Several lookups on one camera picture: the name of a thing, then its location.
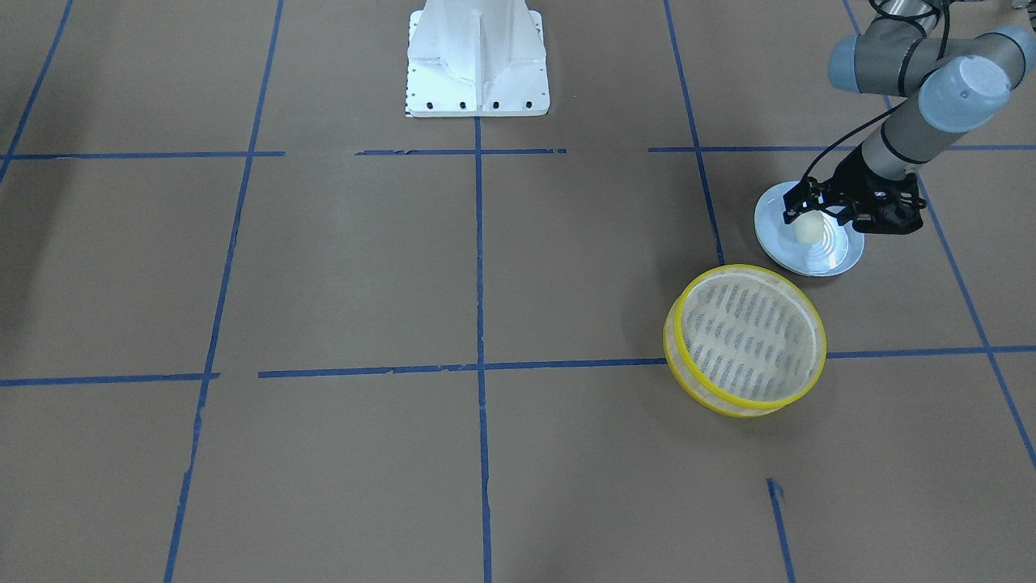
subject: floor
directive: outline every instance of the floor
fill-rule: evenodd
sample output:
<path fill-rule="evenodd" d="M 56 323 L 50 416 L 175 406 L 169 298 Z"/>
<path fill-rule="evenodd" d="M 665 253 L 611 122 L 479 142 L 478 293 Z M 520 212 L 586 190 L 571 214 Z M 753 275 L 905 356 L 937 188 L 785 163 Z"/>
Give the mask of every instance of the floor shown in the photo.
<path fill-rule="evenodd" d="M 662 320 L 887 107 L 867 3 L 529 0 L 551 113 L 482 121 L 404 117 L 422 4 L 0 4 L 0 580 L 1032 579 L 1036 83 L 735 420 Z"/>

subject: white metal pedestal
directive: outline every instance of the white metal pedestal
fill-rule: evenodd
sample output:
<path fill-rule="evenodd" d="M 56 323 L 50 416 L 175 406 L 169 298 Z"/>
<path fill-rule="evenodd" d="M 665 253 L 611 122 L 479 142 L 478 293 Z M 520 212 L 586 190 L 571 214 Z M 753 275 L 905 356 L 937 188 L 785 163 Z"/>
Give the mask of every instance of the white metal pedestal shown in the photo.
<path fill-rule="evenodd" d="M 543 115 L 550 108 L 543 18 L 524 0 L 428 0 L 410 14 L 406 112 Z"/>

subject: gray robot arm segment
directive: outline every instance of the gray robot arm segment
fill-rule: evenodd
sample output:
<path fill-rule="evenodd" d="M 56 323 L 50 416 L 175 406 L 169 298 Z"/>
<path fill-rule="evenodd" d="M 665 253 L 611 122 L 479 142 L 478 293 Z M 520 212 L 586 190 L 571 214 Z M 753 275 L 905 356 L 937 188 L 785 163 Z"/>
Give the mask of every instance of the gray robot arm segment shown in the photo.
<path fill-rule="evenodd" d="M 990 59 L 956 57 L 926 78 L 861 145 L 877 175 L 901 180 L 1007 104 L 1011 80 Z"/>
<path fill-rule="evenodd" d="M 881 7 L 908 19 L 932 11 L 925 0 L 889 0 Z M 835 47 L 828 66 L 831 83 L 853 92 L 905 97 L 953 58 L 976 55 L 1004 69 L 1014 88 L 1036 65 L 1036 38 L 1025 28 L 1010 26 L 974 39 L 950 39 L 940 58 L 941 41 L 928 38 L 938 21 L 937 16 L 900 21 L 879 14 L 863 35 L 843 38 Z"/>

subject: blue tape line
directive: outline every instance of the blue tape line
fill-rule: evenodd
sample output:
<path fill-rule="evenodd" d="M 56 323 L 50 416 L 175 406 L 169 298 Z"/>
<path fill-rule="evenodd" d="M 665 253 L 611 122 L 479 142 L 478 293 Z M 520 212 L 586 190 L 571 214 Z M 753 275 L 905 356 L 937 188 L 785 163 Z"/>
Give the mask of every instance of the blue tape line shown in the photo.
<path fill-rule="evenodd" d="M 680 45 L 677 42 L 677 29 L 672 24 L 672 9 L 669 0 L 662 0 L 665 5 L 665 20 L 669 25 L 669 40 L 672 42 L 672 56 L 677 59 L 677 72 L 680 74 L 680 88 L 684 92 L 684 107 L 687 109 L 687 122 L 691 127 L 691 141 L 694 142 L 694 155 L 698 162 L 698 174 L 701 178 L 701 191 L 706 197 L 706 207 L 709 210 L 709 222 L 716 237 L 716 258 L 719 264 L 726 264 L 723 257 L 723 241 L 719 236 L 719 223 L 716 221 L 716 209 L 713 206 L 712 191 L 709 187 L 709 174 L 706 172 L 704 156 L 701 155 L 701 142 L 698 140 L 698 126 L 694 121 L 694 108 L 691 107 L 691 93 L 687 89 L 687 76 L 684 74 L 684 59 L 680 56 Z"/>
<path fill-rule="evenodd" d="M 1007 402 L 1007 408 L 1010 410 L 1011 417 L 1014 419 L 1014 426 L 1018 431 L 1018 436 L 1021 438 L 1021 443 L 1025 444 L 1026 451 L 1029 454 L 1029 462 L 1032 464 L 1033 469 L 1036 469 L 1036 449 L 1033 448 L 1033 442 L 1029 438 L 1029 432 L 1026 430 L 1026 426 L 1021 421 L 1021 416 L 1018 414 L 1018 409 L 1014 405 L 1014 398 L 1011 397 L 1011 391 L 1007 387 L 1007 382 L 1004 380 L 1004 376 L 1000 371 L 1000 363 L 997 362 L 997 357 L 994 354 L 995 351 L 989 345 L 989 339 L 985 333 L 985 328 L 982 326 L 982 321 L 978 317 L 978 311 L 975 309 L 975 302 L 972 300 L 970 291 L 968 291 L 968 286 L 965 284 L 965 278 L 960 272 L 960 267 L 957 266 L 957 260 L 954 258 L 953 251 L 950 249 L 950 242 L 946 238 L 946 232 L 943 231 L 943 224 L 939 220 L 939 214 L 936 212 L 936 204 L 928 195 L 928 188 L 925 187 L 924 180 L 918 177 L 917 183 L 921 188 L 921 194 L 928 200 L 928 214 L 931 216 L 931 225 L 934 227 L 936 233 L 939 235 L 939 240 L 943 244 L 943 251 L 946 252 L 946 258 L 950 262 L 950 268 L 953 270 L 953 276 L 957 280 L 957 286 L 960 287 L 960 293 L 963 295 L 965 303 L 968 305 L 968 313 L 972 317 L 972 322 L 975 324 L 975 330 L 978 332 L 979 340 L 982 342 L 982 347 L 989 359 L 989 365 L 992 367 L 994 374 L 997 377 L 997 383 L 1000 385 L 1000 392 L 1003 393 L 1004 401 Z"/>
<path fill-rule="evenodd" d="M 606 367 L 656 367 L 665 365 L 664 358 L 620 358 L 605 360 L 543 360 L 529 362 L 493 362 L 486 371 L 522 371 L 535 369 L 597 369 Z"/>
<path fill-rule="evenodd" d="M 856 22 L 856 14 L 853 13 L 853 7 L 848 5 L 848 0 L 842 0 L 842 4 L 845 5 L 845 12 L 848 13 L 850 22 L 853 23 L 853 30 L 855 30 L 857 34 L 862 34 L 860 31 L 860 25 Z"/>
<path fill-rule="evenodd" d="M 481 150 L 483 155 L 499 155 L 499 154 L 550 154 L 550 153 L 568 153 L 564 147 L 528 147 L 528 148 L 502 148 L 502 149 L 483 149 Z"/>
<path fill-rule="evenodd" d="M 1036 353 L 1036 346 L 992 347 L 997 354 Z M 828 353 L 830 360 L 903 358 L 927 356 L 954 356 L 985 354 L 982 347 L 955 349 L 904 349 L 894 351 L 850 351 Z M 516 362 L 486 362 L 485 371 L 536 371 L 541 369 L 604 369 L 615 367 L 659 367 L 666 363 L 664 358 L 615 358 L 600 360 L 534 360 Z M 468 365 L 421 365 L 416 367 L 366 367 L 355 369 L 311 369 L 287 371 L 263 371 L 260 379 L 297 379 L 307 377 L 361 377 L 368 375 L 412 375 L 424 373 L 465 373 L 478 371 L 478 363 Z"/>
<path fill-rule="evenodd" d="M 111 153 L 17 153 L 12 159 L 154 159 L 168 157 L 283 157 L 284 150 L 267 151 L 125 151 Z"/>
<path fill-rule="evenodd" d="M 365 149 L 355 155 L 500 155 L 568 153 L 564 147 L 529 147 L 497 149 Z"/>
<path fill-rule="evenodd" d="M 795 565 L 792 564 L 792 551 L 787 548 L 787 532 L 784 530 L 784 517 L 780 508 L 780 500 L 784 499 L 784 490 L 774 478 L 767 478 L 767 489 L 770 491 L 770 505 L 774 511 L 774 522 L 777 523 L 777 536 L 780 538 L 780 552 L 784 557 L 787 583 L 795 583 Z"/>
<path fill-rule="evenodd" d="M 840 145 L 834 151 L 850 151 L 855 145 Z M 691 153 L 696 149 L 703 152 L 727 152 L 727 151 L 823 151 L 827 146 L 801 145 L 801 146 L 657 146 L 650 147 L 650 153 Z M 979 144 L 979 145 L 952 145 L 949 149 L 962 151 L 1029 151 L 1036 150 L 1034 144 Z"/>
<path fill-rule="evenodd" d="M 365 149 L 356 155 L 472 155 L 473 149 Z"/>
<path fill-rule="evenodd" d="M 482 464 L 482 577 L 484 583 L 493 581 L 493 545 L 489 512 L 489 429 L 486 419 L 486 311 L 484 303 L 484 237 L 482 220 L 482 118 L 474 118 L 474 220 L 476 235 L 476 297 L 478 300 L 478 353 L 479 353 L 479 446 Z"/>
<path fill-rule="evenodd" d="M 908 349 L 901 351 L 853 351 L 842 353 L 828 353 L 828 358 L 832 360 L 853 359 L 853 358 L 899 358 L 912 356 L 950 356 L 985 354 L 985 349 L 981 347 L 960 348 L 960 349 Z"/>
<path fill-rule="evenodd" d="M 648 148 L 648 153 L 691 153 L 697 149 L 694 146 L 659 146 Z"/>
<path fill-rule="evenodd" d="M 260 379 L 303 379 L 308 377 L 364 377 L 369 375 L 414 375 L 420 373 L 462 373 L 476 371 L 477 365 L 427 365 L 419 367 L 366 367 L 357 369 L 311 369 L 301 371 L 263 371 Z"/>
<path fill-rule="evenodd" d="M 176 567 L 176 553 L 180 545 L 180 532 L 183 528 L 183 517 L 186 513 L 188 497 L 191 493 L 191 478 L 194 475 L 195 461 L 198 456 L 198 442 L 201 438 L 201 412 L 205 408 L 205 401 L 208 398 L 209 378 L 212 366 L 215 361 L 215 348 L 220 342 L 220 325 L 223 322 L 223 310 L 227 301 L 227 288 L 230 286 L 230 271 L 234 262 L 234 250 L 237 246 L 237 231 L 241 225 L 241 211 L 244 207 L 244 196 L 249 188 L 249 178 L 252 173 L 251 155 L 256 151 L 256 142 L 259 139 L 259 125 L 262 123 L 262 110 L 266 99 L 266 87 L 269 84 L 269 72 L 274 66 L 274 53 L 277 50 L 277 36 L 281 28 L 281 14 L 284 11 L 284 0 L 278 0 L 277 13 L 274 16 L 274 29 L 269 37 L 269 49 L 266 52 L 266 66 L 263 70 L 262 83 L 259 86 L 259 100 L 256 104 L 256 113 L 252 122 L 252 138 L 249 141 L 249 154 L 244 158 L 244 172 L 241 175 L 241 187 L 237 193 L 237 206 L 234 208 L 234 222 L 230 230 L 230 242 L 227 245 L 227 260 L 223 266 L 223 280 L 220 283 L 220 297 L 215 304 L 215 316 L 212 320 L 212 338 L 208 346 L 208 354 L 205 357 L 206 378 L 201 382 L 201 389 L 198 391 L 198 408 L 195 410 L 194 433 L 191 438 L 191 462 L 188 471 L 183 473 L 183 482 L 180 486 L 180 499 L 176 508 L 176 520 L 173 524 L 173 535 L 169 543 L 169 557 L 166 560 L 166 573 L 164 582 L 172 583 L 173 571 Z"/>
<path fill-rule="evenodd" d="M 183 375 L 121 375 L 112 377 L 55 377 L 48 379 L 0 379 L 0 387 L 50 387 L 59 385 L 117 385 L 219 379 L 219 373 Z"/>
<path fill-rule="evenodd" d="M 32 113 L 32 106 L 36 104 L 36 97 L 39 96 L 39 88 L 44 85 L 44 79 L 47 77 L 47 71 L 51 68 L 54 54 L 57 53 L 58 43 L 61 42 L 61 35 L 64 34 L 65 24 L 68 23 L 68 14 L 71 12 L 71 3 L 73 0 L 65 2 L 65 9 L 61 13 L 61 22 L 58 23 L 58 30 L 54 33 L 54 40 L 51 41 L 51 49 L 47 52 L 47 58 L 44 59 L 44 66 L 39 69 L 39 76 L 36 77 L 36 84 L 32 86 L 32 91 L 29 93 L 29 101 L 25 104 L 25 110 L 22 111 L 22 118 L 19 119 L 18 128 L 15 129 L 15 137 L 11 138 L 10 145 L 7 147 L 7 155 L 4 156 L 3 164 L 0 164 L 0 182 L 7 175 L 7 168 L 10 167 L 11 156 L 15 155 L 15 151 L 18 149 L 18 142 L 22 140 L 25 124 L 29 122 L 29 114 Z"/>
<path fill-rule="evenodd" d="M 1036 353 L 1036 347 L 992 347 L 995 354 Z"/>

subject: round basket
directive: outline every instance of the round basket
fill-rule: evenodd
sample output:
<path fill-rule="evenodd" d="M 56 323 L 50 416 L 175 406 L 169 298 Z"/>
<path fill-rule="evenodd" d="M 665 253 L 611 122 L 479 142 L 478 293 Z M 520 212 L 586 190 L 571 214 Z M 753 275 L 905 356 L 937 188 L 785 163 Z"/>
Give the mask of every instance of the round basket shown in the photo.
<path fill-rule="evenodd" d="M 701 273 L 665 320 L 665 358 L 698 403 L 758 417 L 802 399 L 827 358 L 821 317 L 772 270 L 730 264 Z"/>

